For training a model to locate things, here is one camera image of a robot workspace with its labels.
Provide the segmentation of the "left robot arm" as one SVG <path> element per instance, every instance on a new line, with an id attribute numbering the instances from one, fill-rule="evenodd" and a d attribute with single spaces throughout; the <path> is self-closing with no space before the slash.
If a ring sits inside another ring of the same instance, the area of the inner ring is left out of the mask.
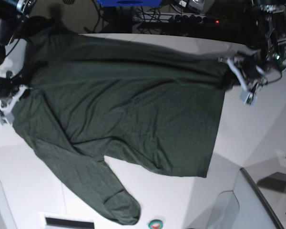
<path id="1" fill-rule="evenodd" d="M 284 0 L 250 0 L 241 16 L 243 40 L 252 54 L 238 51 L 241 87 L 252 92 L 258 86 L 281 79 L 267 80 L 266 75 L 286 70 L 286 20 Z"/>

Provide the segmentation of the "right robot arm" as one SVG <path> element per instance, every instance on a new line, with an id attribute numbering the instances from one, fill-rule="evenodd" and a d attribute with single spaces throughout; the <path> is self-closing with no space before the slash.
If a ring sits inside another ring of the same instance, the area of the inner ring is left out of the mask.
<path id="1" fill-rule="evenodd" d="M 21 29 L 35 3 L 35 0 L 0 0 L 0 65 L 9 56 L 5 47 L 21 38 Z M 19 74 L 12 78 L 0 77 L 0 99 L 8 98 L 19 88 L 19 77 Z"/>

